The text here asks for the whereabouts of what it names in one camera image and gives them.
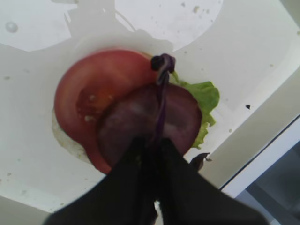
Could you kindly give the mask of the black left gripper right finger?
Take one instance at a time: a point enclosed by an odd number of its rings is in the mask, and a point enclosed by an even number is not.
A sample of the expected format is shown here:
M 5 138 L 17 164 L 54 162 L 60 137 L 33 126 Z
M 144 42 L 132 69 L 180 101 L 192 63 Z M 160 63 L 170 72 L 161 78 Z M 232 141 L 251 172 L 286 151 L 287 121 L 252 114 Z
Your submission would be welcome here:
M 234 200 L 203 178 L 163 139 L 156 152 L 159 202 L 165 225 L 266 225 L 258 211 Z

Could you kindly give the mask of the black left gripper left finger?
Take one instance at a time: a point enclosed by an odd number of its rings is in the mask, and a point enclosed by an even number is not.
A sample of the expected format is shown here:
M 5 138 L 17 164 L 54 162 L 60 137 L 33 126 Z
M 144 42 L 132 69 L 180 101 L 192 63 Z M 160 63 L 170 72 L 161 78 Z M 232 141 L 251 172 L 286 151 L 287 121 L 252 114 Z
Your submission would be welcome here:
M 89 192 L 51 214 L 46 225 L 153 225 L 158 213 L 142 179 L 143 138 Z

